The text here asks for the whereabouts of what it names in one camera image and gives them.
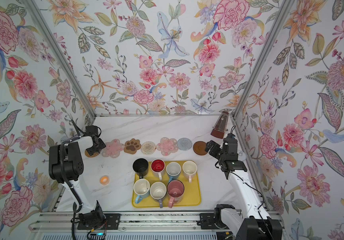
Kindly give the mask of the woven rattan round coaster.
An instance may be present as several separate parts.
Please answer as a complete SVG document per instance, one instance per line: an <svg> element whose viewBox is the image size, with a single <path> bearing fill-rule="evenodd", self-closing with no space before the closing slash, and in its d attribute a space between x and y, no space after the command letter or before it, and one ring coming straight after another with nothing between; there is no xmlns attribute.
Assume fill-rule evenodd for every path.
<svg viewBox="0 0 344 240"><path fill-rule="evenodd" d="M85 150L85 155L88 158L94 158L97 157L99 155L99 153L93 153L93 154L89 154L87 150Z"/></svg>

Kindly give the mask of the pale pink flower coaster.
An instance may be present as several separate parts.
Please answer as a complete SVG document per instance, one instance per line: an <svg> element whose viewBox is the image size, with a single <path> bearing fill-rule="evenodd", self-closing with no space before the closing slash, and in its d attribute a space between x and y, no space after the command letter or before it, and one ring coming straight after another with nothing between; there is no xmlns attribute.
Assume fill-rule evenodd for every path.
<svg viewBox="0 0 344 240"><path fill-rule="evenodd" d="M106 158L117 158L125 147L125 145L122 144L118 139L114 139L111 142L106 142L105 145L106 147L102 150L102 156Z"/></svg>

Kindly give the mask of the brown wooden round coaster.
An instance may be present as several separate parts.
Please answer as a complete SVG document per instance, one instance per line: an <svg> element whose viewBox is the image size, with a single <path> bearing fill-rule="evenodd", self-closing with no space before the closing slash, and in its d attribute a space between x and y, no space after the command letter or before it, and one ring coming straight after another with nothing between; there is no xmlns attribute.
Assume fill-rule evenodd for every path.
<svg viewBox="0 0 344 240"><path fill-rule="evenodd" d="M206 142L198 141L193 144L193 151L199 156L205 156L207 154Z"/></svg>

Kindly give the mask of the cork paw print coaster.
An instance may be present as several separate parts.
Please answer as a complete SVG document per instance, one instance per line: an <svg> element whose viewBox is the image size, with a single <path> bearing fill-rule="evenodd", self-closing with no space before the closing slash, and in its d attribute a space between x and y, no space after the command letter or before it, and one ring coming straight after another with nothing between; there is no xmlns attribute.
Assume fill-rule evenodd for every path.
<svg viewBox="0 0 344 240"><path fill-rule="evenodd" d="M131 139L125 142L124 152L134 155L142 147L140 140Z"/></svg>

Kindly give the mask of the cream mug pink handle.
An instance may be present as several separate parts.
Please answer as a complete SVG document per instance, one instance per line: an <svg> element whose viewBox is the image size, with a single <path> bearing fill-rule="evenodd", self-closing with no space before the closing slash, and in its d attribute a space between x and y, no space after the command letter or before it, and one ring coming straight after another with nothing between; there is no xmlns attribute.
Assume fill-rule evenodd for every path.
<svg viewBox="0 0 344 240"><path fill-rule="evenodd" d="M183 175L188 179L189 183L193 182L193 178L197 174L197 165L193 161L186 161L182 165Z"/></svg>

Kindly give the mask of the grey round coaster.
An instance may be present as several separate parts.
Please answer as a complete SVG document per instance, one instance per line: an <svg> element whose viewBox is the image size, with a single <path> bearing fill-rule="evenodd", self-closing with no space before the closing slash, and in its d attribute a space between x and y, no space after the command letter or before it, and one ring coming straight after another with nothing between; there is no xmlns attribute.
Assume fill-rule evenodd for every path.
<svg viewBox="0 0 344 240"><path fill-rule="evenodd" d="M181 151L188 151L192 148L193 143L188 138L181 138L177 141L178 149Z"/></svg>

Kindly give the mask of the white embroidered round coaster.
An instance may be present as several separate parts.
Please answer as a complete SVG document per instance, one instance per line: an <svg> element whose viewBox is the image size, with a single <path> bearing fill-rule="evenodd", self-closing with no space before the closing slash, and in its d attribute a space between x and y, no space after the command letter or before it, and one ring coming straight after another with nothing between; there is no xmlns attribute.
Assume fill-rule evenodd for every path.
<svg viewBox="0 0 344 240"><path fill-rule="evenodd" d="M156 151L156 144L148 141L142 144L141 152L144 155L152 155Z"/></svg>

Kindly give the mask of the black mug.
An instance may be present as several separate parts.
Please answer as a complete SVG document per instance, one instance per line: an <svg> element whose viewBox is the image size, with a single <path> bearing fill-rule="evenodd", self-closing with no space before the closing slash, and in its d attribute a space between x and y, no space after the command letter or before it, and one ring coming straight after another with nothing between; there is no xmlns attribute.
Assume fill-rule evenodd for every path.
<svg viewBox="0 0 344 240"><path fill-rule="evenodd" d="M143 158L137 159L133 163L133 170L140 179L144 179L149 172L149 162Z"/></svg>

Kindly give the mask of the white mug light-blue handle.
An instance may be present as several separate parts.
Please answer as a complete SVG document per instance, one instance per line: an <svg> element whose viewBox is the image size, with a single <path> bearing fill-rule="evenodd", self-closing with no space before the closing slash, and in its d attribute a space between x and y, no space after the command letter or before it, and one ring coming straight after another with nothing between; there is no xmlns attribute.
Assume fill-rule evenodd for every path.
<svg viewBox="0 0 344 240"><path fill-rule="evenodd" d="M139 179L134 183L135 204L139 204L142 200L150 196L150 188L150 182L146 179Z"/></svg>

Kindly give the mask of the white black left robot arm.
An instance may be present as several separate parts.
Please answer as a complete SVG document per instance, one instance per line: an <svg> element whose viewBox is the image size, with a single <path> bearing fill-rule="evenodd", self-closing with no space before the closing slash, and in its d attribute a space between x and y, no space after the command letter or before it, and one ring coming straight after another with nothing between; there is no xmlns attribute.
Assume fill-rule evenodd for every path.
<svg viewBox="0 0 344 240"><path fill-rule="evenodd" d="M85 227L97 228L106 221L103 210L92 196L82 176L84 160L99 154L106 145L100 138L101 129L87 126L84 131L72 122L77 135L51 146L49 152L49 176L68 190L74 200L73 213Z"/></svg>

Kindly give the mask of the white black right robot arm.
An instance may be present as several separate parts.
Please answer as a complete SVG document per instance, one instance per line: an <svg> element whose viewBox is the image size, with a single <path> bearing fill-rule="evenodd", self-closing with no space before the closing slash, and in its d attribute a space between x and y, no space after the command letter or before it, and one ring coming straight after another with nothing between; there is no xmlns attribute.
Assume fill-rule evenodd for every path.
<svg viewBox="0 0 344 240"><path fill-rule="evenodd" d="M219 229L229 229L234 240L280 240L283 227L263 208L260 192L251 185L247 167L238 159L238 141L228 134L222 145L209 141L205 151L217 159L220 169L236 193L238 207L217 204L214 224Z"/></svg>

